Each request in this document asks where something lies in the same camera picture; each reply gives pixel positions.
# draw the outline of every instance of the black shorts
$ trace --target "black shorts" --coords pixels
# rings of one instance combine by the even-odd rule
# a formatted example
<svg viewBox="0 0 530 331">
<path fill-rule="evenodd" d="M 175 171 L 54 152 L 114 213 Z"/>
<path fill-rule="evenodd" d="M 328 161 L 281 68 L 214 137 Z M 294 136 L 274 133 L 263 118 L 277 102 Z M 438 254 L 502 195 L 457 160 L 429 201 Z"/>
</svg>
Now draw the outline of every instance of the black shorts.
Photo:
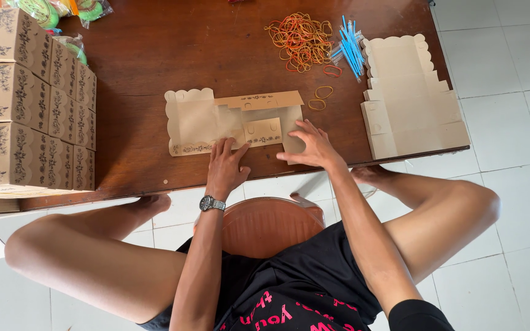
<svg viewBox="0 0 530 331">
<path fill-rule="evenodd" d="M 187 253 L 191 239 L 177 251 Z M 275 279 L 255 277 L 256 273 L 269 268 L 275 272 Z M 357 267 L 343 222 L 338 222 L 270 259 L 252 259 L 222 252 L 222 279 L 214 325 L 217 326 L 230 314 L 232 305 L 237 306 L 253 292 L 280 282 L 306 282 L 332 297 L 340 297 L 359 308 L 361 320 L 366 325 L 372 324 L 382 311 Z M 154 319 L 140 326 L 149 331 L 168 331 L 172 311 L 173 305 L 170 305 Z"/>
</svg>

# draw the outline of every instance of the yellow rubber band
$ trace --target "yellow rubber band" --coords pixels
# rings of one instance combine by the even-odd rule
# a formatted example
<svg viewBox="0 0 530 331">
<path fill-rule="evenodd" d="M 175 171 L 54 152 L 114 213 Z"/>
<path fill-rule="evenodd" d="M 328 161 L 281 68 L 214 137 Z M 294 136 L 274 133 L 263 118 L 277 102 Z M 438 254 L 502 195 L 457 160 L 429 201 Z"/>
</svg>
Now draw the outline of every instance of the yellow rubber band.
<svg viewBox="0 0 530 331">
<path fill-rule="evenodd" d="M 330 93 L 329 93 L 327 96 L 325 96 L 324 98 L 323 98 L 323 97 L 319 97 L 319 96 L 318 96 L 318 90 L 321 89 L 321 88 L 324 88 L 324 87 L 330 88 Z M 326 98 L 328 98 L 331 94 L 333 94 L 333 88 L 332 88 L 332 86 L 320 86 L 320 87 L 318 87 L 318 88 L 316 89 L 316 91 L 314 92 L 314 96 L 317 97 L 318 99 L 326 99 Z"/>
<path fill-rule="evenodd" d="M 323 105 L 322 108 L 314 108 L 314 107 L 312 107 L 312 105 L 310 103 L 313 102 L 313 101 L 322 102 L 322 105 Z M 308 108 L 312 109 L 312 110 L 315 110 L 315 111 L 321 111 L 321 110 L 326 108 L 326 102 L 324 100 L 321 100 L 321 99 L 312 99 L 312 100 L 308 101 Z"/>
</svg>

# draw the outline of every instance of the person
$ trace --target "person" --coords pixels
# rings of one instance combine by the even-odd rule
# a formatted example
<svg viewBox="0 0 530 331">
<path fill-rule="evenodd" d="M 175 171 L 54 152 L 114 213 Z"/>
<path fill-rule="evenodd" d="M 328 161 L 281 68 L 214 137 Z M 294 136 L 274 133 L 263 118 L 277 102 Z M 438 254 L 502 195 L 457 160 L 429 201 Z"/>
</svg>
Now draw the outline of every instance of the person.
<svg viewBox="0 0 530 331">
<path fill-rule="evenodd" d="M 347 164 L 308 120 L 291 136 L 300 154 L 279 153 L 328 172 L 342 221 L 269 259 L 221 251 L 223 212 L 202 208 L 193 238 L 176 252 L 121 242 L 153 215 L 166 194 L 74 215 L 47 215 L 18 229 L 5 246 L 17 272 L 147 330 L 368 330 L 383 311 L 392 331 L 452 330 L 415 284 L 492 225 L 500 202 L 462 180 Z M 250 172 L 234 139 L 212 147 L 206 196 L 226 201 Z M 377 187 L 410 207 L 381 223 L 357 188 Z"/>
</svg>

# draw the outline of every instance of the brown plastic chair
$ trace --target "brown plastic chair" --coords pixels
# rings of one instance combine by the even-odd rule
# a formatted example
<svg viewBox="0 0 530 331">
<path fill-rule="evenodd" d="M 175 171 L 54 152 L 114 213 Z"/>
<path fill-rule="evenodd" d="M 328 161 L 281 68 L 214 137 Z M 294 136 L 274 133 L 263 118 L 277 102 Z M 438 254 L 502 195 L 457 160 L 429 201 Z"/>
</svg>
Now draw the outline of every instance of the brown plastic chair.
<svg viewBox="0 0 530 331">
<path fill-rule="evenodd" d="M 230 254 L 264 259 L 305 242 L 325 228 L 322 209 L 298 193 L 294 201 L 263 197 L 226 208 L 222 249 Z"/>
</svg>

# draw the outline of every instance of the white tile floor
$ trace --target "white tile floor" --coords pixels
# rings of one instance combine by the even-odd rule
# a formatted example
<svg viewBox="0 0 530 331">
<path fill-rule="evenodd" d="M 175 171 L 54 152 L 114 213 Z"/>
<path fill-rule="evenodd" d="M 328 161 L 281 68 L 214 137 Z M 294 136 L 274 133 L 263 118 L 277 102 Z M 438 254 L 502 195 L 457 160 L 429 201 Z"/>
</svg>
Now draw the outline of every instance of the white tile floor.
<svg viewBox="0 0 530 331">
<path fill-rule="evenodd" d="M 530 1 L 437 0 L 432 10 L 473 146 L 469 151 L 386 167 L 485 185 L 502 197 L 503 209 L 500 221 L 418 287 L 458 331 L 530 331 Z M 287 197 L 294 191 L 317 201 L 328 224 L 340 220 L 325 173 L 251 181 L 234 192 L 229 204 L 263 195 Z M 174 192 L 172 209 L 125 241 L 161 249 L 178 247 L 191 236 L 201 195 L 201 189 Z M 383 222 L 409 211 L 383 192 L 369 202 Z M 44 214 L 0 216 L 0 237 L 5 241 L 13 230 Z M 139 330 L 128 321 L 26 280 L 0 259 L 0 330 L 66 331 L 69 327 L 72 331 Z M 388 330 L 382 314 L 372 329 Z"/>
</svg>

